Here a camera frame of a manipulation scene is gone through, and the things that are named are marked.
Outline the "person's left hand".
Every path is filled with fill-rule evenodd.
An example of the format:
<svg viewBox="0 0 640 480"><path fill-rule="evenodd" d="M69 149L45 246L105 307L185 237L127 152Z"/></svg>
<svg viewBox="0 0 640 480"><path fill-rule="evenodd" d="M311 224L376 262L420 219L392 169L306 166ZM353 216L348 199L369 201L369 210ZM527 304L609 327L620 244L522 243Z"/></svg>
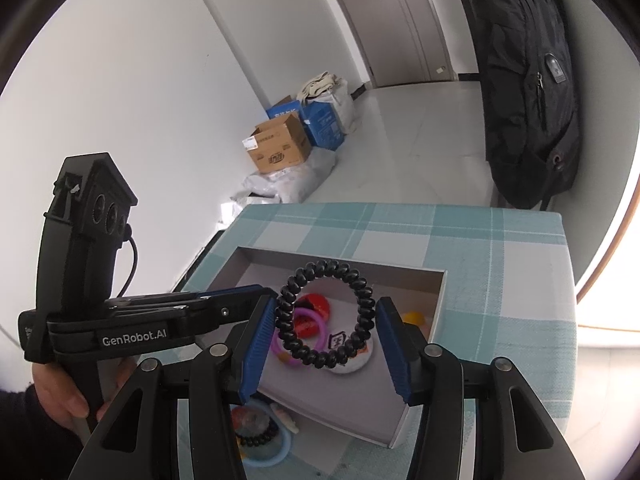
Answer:
<svg viewBox="0 0 640 480"><path fill-rule="evenodd" d="M126 358L118 362L115 390L96 412L97 420L101 420L119 390L136 369L137 364L137 358ZM54 363L32 364L32 379L38 401L47 415L62 427L79 434L76 422L86 419L90 408L73 379L58 364Z"/></svg>

